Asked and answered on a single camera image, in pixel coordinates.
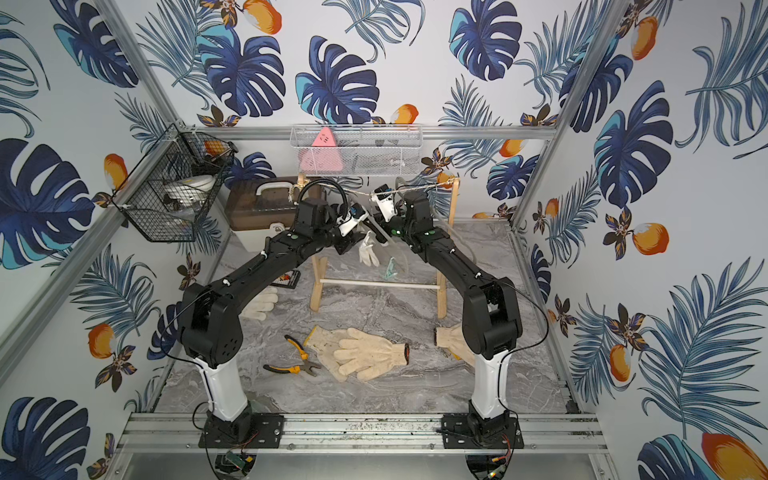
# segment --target gray marble surface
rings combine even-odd
[[[465,222],[456,224],[458,234],[475,251],[478,265],[496,276],[507,276],[524,289],[506,222]],[[470,257],[465,245],[457,241]],[[406,245],[401,246],[406,255]],[[383,280],[385,266],[367,267],[358,261],[355,250],[340,257],[334,249],[320,255],[328,257],[328,278]],[[221,278],[253,257],[232,236],[214,278]],[[394,280],[434,282],[435,269],[407,252],[409,272],[400,271]],[[237,354],[240,378],[250,399],[271,412],[465,412],[474,389],[471,367],[446,350],[435,347],[437,326],[453,326],[461,320],[462,298],[450,287],[448,316],[437,319],[434,290],[384,289],[367,286],[326,285],[320,311],[309,308],[313,285],[311,262],[300,270],[295,290],[279,289],[280,301],[265,321],[243,319],[243,347]],[[518,346],[535,343],[541,332],[533,309],[520,299],[524,333]],[[299,362],[296,350],[283,338],[289,333],[303,341],[315,325],[331,330],[354,326],[367,333],[384,336],[396,343],[409,343],[410,364],[396,367],[368,383],[350,376],[337,382],[321,369],[317,377],[305,373],[280,375],[267,372],[264,363],[291,366]],[[197,369],[176,362],[163,389],[156,412],[189,412],[205,400]],[[508,379],[508,404],[517,412],[565,413],[565,404],[551,358],[545,346],[537,346],[512,356]]]

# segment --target wire mesh basket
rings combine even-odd
[[[325,127],[336,146],[313,146]],[[424,167],[420,125],[294,125],[290,144],[299,172],[313,177],[396,177],[417,175]]]
[[[115,206],[150,242],[194,242],[237,149],[209,134],[180,133],[173,125],[147,154],[155,148],[163,150],[147,179]]]

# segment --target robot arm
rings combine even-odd
[[[376,190],[380,191],[390,190],[385,185]],[[456,248],[444,230],[434,226],[424,193],[405,195],[403,215],[389,205],[391,195],[382,195],[381,200],[377,203],[384,203],[383,213],[374,215],[376,221],[442,272],[464,299],[462,331],[469,348],[478,355],[470,416],[475,416],[477,438],[494,435],[498,429],[493,425],[506,416],[496,393],[505,390],[498,385],[498,379],[506,381],[506,375],[499,375],[505,368],[502,357],[522,334],[511,281],[481,270]],[[178,339],[187,355],[204,369],[211,411],[217,417],[213,421],[219,424],[216,428],[228,429],[229,436],[240,441],[247,434],[247,401],[233,359],[243,343],[242,309],[278,276],[323,248],[334,246],[339,254],[351,249],[365,236],[354,231],[361,221],[372,226],[359,204],[339,220],[326,201],[300,199],[293,227],[268,239],[261,254],[210,285],[194,284],[184,291]]]

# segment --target white wire basket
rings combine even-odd
[[[324,127],[335,147],[312,146]],[[420,125],[293,125],[290,134],[298,170],[311,177],[415,176],[423,141]]]

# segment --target black wire basket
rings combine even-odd
[[[115,206],[150,242],[194,242],[237,149],[231,142],[197,131],[179,132],[173,125],[141,161],[155,148],[163,151],[147,179]]]

